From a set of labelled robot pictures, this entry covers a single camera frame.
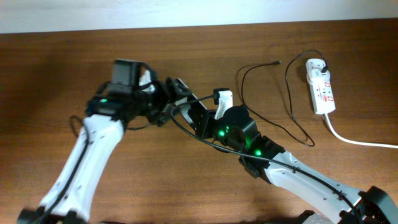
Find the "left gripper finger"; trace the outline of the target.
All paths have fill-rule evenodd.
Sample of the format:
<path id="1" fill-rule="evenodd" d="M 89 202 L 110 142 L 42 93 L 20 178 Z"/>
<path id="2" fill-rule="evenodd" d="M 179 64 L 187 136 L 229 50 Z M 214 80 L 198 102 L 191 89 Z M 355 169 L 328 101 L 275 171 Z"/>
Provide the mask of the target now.
<path id="1" fill-rule="evenodd" d="M 181 100 L 192 93 L 188 87 L 170 77 L 166 79 L 166 85 L 171 100 Z"/>
<path id="2" fill-rule="evenodd" d="M 171 110 L 174 109 L 176 106 L 177 105 L 175 103 L 167 104 L 165 108 L 162 109 L 157 115 L 155 124 L 157 126 L 163 126 L 168 123 L 171 120 L 171 117 L 176 115 L 176 112 L 171 112 Z"/>

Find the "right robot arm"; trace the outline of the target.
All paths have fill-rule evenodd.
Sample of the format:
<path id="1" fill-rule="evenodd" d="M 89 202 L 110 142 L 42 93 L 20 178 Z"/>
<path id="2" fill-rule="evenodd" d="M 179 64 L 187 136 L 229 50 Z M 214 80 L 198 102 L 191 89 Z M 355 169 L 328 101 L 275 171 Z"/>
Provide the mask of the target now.
<path id="1" fill-rule="evenodd" d="M 221 118 L 215 110 L 190 108 L 190 126 L 201 139 L 212 138 L 239 154 L 254 178 L 300 197 L 332 223 L 397 223 L 397 205 L 378 187 L 363 191 L 337 182 L 300 162 L 291 152 L 262 135 L 248 109 L 233 106 Z"/>

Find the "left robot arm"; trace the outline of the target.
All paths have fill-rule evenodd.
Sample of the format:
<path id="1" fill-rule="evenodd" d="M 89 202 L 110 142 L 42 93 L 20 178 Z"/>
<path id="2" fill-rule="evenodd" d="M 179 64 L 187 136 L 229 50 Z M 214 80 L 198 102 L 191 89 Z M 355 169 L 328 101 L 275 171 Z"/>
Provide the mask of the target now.
<path id="1" fill-rule="evenodd" d="M 88 223 L 98 182 L 129 122 L 145 116 L 161 126 L 166 111 L 191 95 L 179 79 L 113 79 L 102 84 L 88 102 L 74 148 L 53 187 L 36 210 L 23 209 L 18 223 Z"/>

